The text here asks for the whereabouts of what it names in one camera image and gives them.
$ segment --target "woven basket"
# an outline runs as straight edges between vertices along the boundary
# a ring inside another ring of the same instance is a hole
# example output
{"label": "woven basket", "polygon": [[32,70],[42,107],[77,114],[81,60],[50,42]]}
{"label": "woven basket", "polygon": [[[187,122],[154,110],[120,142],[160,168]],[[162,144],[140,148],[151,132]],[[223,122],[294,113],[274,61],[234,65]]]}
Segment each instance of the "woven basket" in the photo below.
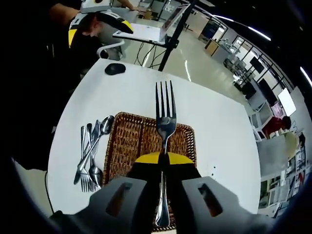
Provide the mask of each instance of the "woven basket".
{"label": "woven basket", "polygon": [[[156,120],[120,112],[115,116],[107,145],[103,181],[126,176],[135,160],[141,155],[161,151],[161,138],[156,131]],[[177,124],[175,133],[169,138],[167,151],[184,155],[196,165],[194,131],[190,126]],[[154,226],[153,232],[168,231],[176,228],[176,222],[168,201],[170,226]]]}

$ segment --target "spoon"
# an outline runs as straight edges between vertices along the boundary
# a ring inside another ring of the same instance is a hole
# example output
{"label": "spoon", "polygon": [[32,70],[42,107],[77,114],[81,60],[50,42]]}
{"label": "spoon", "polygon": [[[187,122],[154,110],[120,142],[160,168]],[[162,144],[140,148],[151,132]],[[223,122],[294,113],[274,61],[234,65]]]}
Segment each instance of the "spoon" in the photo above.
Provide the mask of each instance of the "spoon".
{"label": "spoon", "polygon": [[[96,144],[98,143],[99,139],[101,138],[101,136],[103,135],[107,135],[110,133],[111,131],[111,127],[112,127],[112,123],[114,121],[114,117],[113,116],[108,116],[106,117],[102,123],[100,124],[100,127],[99,127],[99,135],[98,135],[98,138],[94,141],[93,145],[91,145],[91,148],[89,149],[88,153],[85,155],[85,157],[80,161],[80,163],[78,164],[77,166],[77,172],[78,171],[82,171],[86,164],[87,164],[87,161],[89,159],[89,156],[91,155],[91,152],[93,151],[94,147],[96,146]],[[100,182],[101,182],[101,178],[103,177],[103,173],[102,171],[98,168],[98,170],[96,171],[96,173],[94,173],[93,170],[97,170],[97,169],[92,169],[91,170],[91,173],[93,175],[96,175],[96,177],[94,177],[94,180],[97,181],[95,182],[96,185],[100,185]]]}
{"label": "spoon", "polygon": [[[113,124],[114,117],[107,116],[99,126],[100,132],[98,133],[98,138],[102,135],[107,135],[111,132],[112,124]],[[94,162],[95,154],[97,153],[97,147],[93,154],[91,154],[91,162],[90,162],[90,169],[89,174],[91,176],[91,180],[95,183],[95,185],[100,188],[101,181],[103,178],[102,170],[96,166]]]}

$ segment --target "laptop screen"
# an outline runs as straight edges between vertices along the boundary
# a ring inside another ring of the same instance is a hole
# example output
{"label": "laptop screen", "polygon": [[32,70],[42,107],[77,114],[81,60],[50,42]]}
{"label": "laptop screen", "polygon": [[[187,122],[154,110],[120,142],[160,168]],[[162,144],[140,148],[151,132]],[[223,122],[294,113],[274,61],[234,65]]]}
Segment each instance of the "laptop screen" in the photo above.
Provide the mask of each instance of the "laptop screen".
{"label": "laptop screen", "polygon": [[172,15],[167,19],[167,21],[163,24],[161,27],[161,32],[165,33],[176,21],[177,19],[183,14],[183,12],[186,10],[186,8],[190,4],[182,4],[178,6],[175,11],[172,13]]}

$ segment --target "silver fork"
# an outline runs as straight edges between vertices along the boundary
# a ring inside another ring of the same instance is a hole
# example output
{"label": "silver fork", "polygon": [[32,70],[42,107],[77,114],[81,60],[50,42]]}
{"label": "silver fork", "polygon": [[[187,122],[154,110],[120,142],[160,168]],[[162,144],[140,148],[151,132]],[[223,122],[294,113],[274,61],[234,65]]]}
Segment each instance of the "silver fork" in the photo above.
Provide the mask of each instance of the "silver fork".
{"label": "silver fork", "polygon": [[[87,129],[85,126],[81,127],[81,158],[83,158],[84,154],[84,140],[86,136]],[[84,193],[90,192],[90,175],[85,168],[83,168],[80,172],[80,183],[81,183],[81,190]]]}
{"label": "silver fork", "polygon": [[[158,134],[162,139],[162,149],[164,155],[167,153],[167,142],[168,138],[176,130],[176,104],[174,91],[172,88],[172,83],[170,81],[171,88],[171,102],[172,102],[172,116],[170,116],[170,106],[169,106],[169,95],[167,82],[166,83],[166,99],[167,99],[167,115],[165,114],[165,104],[162,92],[162,83],[160,82],[161,89],[161,116],[159,114],[159,100],[158,100],[158,90],[156,83],[156,129]],[[155,224],[159,227],[167,227],[170,225],[169,210],[167,204],[167,191],[166,191],[166,176],[161,172],[161,182],[160,182],[160,196],[157,208],[157,214],[155,219]]]}

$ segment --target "shiny floor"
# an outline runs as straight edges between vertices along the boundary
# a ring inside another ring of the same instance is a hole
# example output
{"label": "shiny floor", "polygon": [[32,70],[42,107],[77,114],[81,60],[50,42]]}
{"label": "shiny floor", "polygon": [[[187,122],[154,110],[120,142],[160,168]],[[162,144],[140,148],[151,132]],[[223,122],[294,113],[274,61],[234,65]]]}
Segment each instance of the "shiny floor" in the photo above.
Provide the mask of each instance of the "shiny floor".
{"label": "shiny floor", "polygon": [[[151,26],[161,25],[159,22],[143,19],[138,19],[137,23]],[[122,61],[134,63],[140,45],[141,43],[137,41],[130,42],[125,49],[126,56],[122,58]],[[179,37],[178,47],[171,52],[163,72],[187,79],[234,99],[243,104],[247,113],[251,114],[251,107],[246,102],[244,96],[232,84],[232,73],[206,54],[204,46],[205,44],[197,40],[192,32],[183,31]],[[151,66],[153,61],[154,51],[152,50],[148,53],[151,48],[152,45],[144,44],[138,55],[138,60],[145,67]],[[156,56],[163,51],[163,48],[158,47],[156,49]],[[162,57],[163,55],[156,58],[153,64],[159,64]],[[45,172],[38,170],[27,171],[17,163],[16,165],[31,198],[45,215],[50,216],[52,211],[45,191]]]}

